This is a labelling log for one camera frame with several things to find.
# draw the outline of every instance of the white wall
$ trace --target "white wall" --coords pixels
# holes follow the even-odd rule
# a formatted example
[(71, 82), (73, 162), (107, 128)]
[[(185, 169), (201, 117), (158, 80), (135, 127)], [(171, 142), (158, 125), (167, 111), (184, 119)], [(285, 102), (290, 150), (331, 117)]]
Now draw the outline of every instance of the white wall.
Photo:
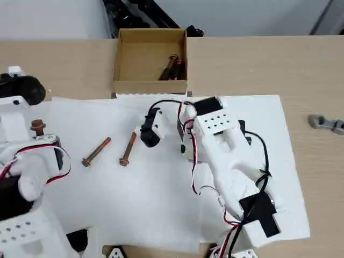
[(0, 40), (109, 36), (102, 0), (0, 0)]
[(206, 36), (307, 35), (328, 0), (155, 0), (180, 27)]

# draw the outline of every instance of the open cardboard box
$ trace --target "open cardboard box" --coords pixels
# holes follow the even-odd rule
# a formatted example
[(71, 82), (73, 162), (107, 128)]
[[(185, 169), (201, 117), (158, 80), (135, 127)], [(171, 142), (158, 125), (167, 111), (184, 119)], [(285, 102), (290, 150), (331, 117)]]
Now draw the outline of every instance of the open cardboard box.
[[(159, 81), (173, 54), (185, 63), (185, 79)], [(114, 90), (119, 94), (186, 93), (187, 35), (178, 28), (125, 28), (119, 31)]]

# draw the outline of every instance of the table surface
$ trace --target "table surface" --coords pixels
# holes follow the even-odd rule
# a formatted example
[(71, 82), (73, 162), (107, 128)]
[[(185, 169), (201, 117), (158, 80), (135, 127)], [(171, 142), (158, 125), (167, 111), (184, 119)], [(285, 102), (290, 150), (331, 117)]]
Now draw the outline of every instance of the table surface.
[[(20, 65), (48, 89), (47, 99), (110, 98), (116, 43), (0, 42), (0, 71)], [(310, 128), (307, 115), (344, 119), (343, 46), (342, 36), (188, 39), (188, 84), (193, 95), (279, 94), (282, 99), (311, 238), (260, 248), (259, 257), (342, 255), (344, 138)], [(332, 226), (330, 221), (338, 222)], [(125, 247), (125, 251), (129, 258), (202, 257), (140, 247)]]

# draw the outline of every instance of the screw hole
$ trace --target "screw hole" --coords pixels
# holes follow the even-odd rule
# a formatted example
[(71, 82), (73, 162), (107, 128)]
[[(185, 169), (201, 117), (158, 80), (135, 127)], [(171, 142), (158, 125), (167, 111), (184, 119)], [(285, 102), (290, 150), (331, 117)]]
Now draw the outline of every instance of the screw hole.
[(323, 125), (325, 123), (324, 117), (319, 117), (319, 125)]

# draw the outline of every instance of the bolt head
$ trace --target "bolt head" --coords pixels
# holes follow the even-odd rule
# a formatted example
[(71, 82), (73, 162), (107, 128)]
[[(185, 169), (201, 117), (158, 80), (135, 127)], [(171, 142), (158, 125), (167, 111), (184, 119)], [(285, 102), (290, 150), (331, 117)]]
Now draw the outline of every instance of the bolt head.
[(42, 119), (36, 119), (34, 121), (31, 121), (31, 130), (43, 130), (45, 128), (46, 124), (43, 123)]
[(89, 162), (88, 160), (86, 159), (82, 159), (82, 162), (81, 162), (85, 167), (89, 167), (91, 165), (91, 162)]
[(178, 56), (177, 55), (172, 55), (172, 56), (170, 56), (170, 59), (178, 59)]
[(126, 167), (128, 164), (129, 164), (129, 160), (126, 160), (126, 159), (124, 159), (124, 158), (120, 158), (119, 159), (119, 164), (121, 165), (121, 166), (123, 166), (123, 167)]

